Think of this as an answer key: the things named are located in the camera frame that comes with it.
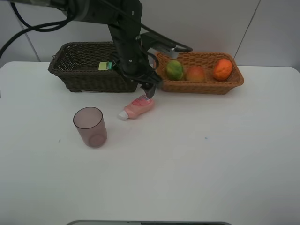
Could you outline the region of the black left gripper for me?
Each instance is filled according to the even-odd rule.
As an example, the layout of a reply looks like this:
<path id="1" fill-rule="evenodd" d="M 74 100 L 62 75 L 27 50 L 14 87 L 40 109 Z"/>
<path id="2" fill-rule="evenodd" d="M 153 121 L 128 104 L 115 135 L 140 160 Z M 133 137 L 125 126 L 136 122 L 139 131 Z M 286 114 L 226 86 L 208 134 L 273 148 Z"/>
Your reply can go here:
<path id="1" fill-rule="evenodd" d="M 161 86 L 163 80 L 150 66 L 148 54 L 142 49 L 140 40 L 127 36 L 113 36 L 112 40 L 116 47 L 118 66 L 122 74 L 141 84 L 146 97 L 152 98 L 156 87 Z"/>

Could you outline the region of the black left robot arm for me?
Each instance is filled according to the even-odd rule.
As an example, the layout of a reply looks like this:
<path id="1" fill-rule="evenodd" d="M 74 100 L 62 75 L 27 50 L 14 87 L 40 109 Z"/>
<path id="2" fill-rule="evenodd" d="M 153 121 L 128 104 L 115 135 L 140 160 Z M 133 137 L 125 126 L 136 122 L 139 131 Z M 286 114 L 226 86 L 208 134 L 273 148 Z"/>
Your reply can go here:
<path id="1" fill-rule="evenodd" d="M 29 0 L 28 5 L 56 8 L 66 19 L 36 26 L 26 24 L 1 48 L 5 50 L 30 31 L 53 32 L 71 21 L 108 26 L 112 42 L 71 42 L 54 55 L 49 72 L 71 92 L 134 92 L 140 86 L 147 97 L 163 82 L 149 64 L 150 53 L 140 33 L 143 6 L 137 0 Z"/>

